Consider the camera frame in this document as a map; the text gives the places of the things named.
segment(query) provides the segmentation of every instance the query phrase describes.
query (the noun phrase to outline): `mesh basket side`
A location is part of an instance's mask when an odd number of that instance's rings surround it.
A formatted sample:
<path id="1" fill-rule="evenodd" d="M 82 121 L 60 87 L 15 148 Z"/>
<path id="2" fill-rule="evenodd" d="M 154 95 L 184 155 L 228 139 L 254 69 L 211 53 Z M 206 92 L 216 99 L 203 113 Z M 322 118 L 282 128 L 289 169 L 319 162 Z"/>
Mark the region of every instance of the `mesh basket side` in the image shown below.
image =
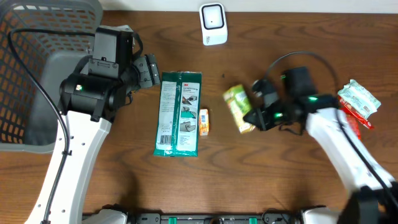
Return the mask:
<path id="1" fill-rule="evenodd" d="M 37 91 L 11 55 L 8 32 L 29 27 L 94 33 L 101 18 L 97 18 L 96 11 L 84 1 L 12 2 L 12 7 L 0 12 L 0 140 L 22 144 Z M 94 37 L 35 33 L 18 33 L 12 39 L 17 53 L 38 80 L 51 53 L 58 50 L 83 52 L 94 41 Z"/>

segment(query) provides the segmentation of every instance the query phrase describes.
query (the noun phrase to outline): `wooden table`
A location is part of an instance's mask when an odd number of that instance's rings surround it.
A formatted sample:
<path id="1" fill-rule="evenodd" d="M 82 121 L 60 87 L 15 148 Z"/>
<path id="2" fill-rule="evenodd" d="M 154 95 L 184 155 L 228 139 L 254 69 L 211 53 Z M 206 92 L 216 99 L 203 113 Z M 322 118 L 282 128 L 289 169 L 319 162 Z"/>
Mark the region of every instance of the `wooden table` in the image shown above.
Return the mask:
<path id="1" fill-rule="evenodd" d="M 154 157 L 159 86 L 134 95 L 118 112 L 90 180 L 84 212 L 106 204 L 165 213 L 261 213 L 324 204 L 343 208 L 347 194 L 321 147 L 307 134 L 253 131 L 241 135 L 221 95 L 243 83 L 250 89 L 276 58 L 295 50 L 326 57 L 382 103 L 361 128 L 377 161 L 398 177 L 398 19 L 395 15 L 228 13 L 228 41 L 205 47 L 196 12 L 104 12 L 103 24 L 130 25 L 164 71 L 203 72 L 201 107 L 211 131 L 199 138 L 196 158 Z M 283 69 L 310 67 L 322 93 L 332 93 L 327 69 L 308 56 L 283 61 L 271 75 L 283 92 Z M 260 101 L 248 92 L 253 105 Z M 39 195 L 50 155 L 1 153 L 0 223 L 21 223 Z"/>

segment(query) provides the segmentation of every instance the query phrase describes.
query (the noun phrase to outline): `white wall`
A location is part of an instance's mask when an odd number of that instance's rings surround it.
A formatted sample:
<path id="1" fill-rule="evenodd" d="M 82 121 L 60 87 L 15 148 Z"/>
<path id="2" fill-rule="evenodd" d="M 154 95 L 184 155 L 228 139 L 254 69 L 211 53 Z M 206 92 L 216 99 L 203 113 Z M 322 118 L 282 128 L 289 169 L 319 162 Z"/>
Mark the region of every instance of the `white wall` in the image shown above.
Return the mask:
<path id="1" fill-rule="evenodd" d="M 99 0 L 105 10 L 198 11 L 204 0 Z M 398 13 L 398 0 L 215 0 L 230 12 Z"/>

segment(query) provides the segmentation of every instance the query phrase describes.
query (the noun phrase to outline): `small orange box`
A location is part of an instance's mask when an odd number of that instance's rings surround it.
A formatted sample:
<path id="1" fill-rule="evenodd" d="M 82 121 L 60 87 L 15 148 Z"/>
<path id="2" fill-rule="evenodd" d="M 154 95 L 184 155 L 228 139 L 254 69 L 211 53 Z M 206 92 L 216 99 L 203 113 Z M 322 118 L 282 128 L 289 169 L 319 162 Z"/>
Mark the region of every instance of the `small orange box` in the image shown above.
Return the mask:
<path id="1" fill-rule="evenodd" d="M 199 127 L 199 134 L 201 136 L 206 136 L 209 134 L 209 111 L 207 109 L 200 109 L 199 111 Z"/>

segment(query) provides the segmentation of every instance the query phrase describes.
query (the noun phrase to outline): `plastic basket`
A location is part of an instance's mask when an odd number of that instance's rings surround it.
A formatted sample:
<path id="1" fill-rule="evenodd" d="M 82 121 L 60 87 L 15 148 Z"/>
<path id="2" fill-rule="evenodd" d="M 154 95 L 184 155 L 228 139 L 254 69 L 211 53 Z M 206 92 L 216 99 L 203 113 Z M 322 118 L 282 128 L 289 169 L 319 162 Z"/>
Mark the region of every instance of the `plastic basket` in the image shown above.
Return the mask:
<path id="1" fill-rule="evenodd" d="M 11 55 L 8 32 L 29 27 L 94 33 L 102 15 L 97 0 L 0 3 L 0 150 L 49 152 L 57 132 L 56 116 Z M 18 33 L 13 40 L 21 59 L 57 104 L 60 82 L 68 73 L 46 67 L 55 60 L 68 64 L 71 58 L 88 54 L 94 37 Z"/>

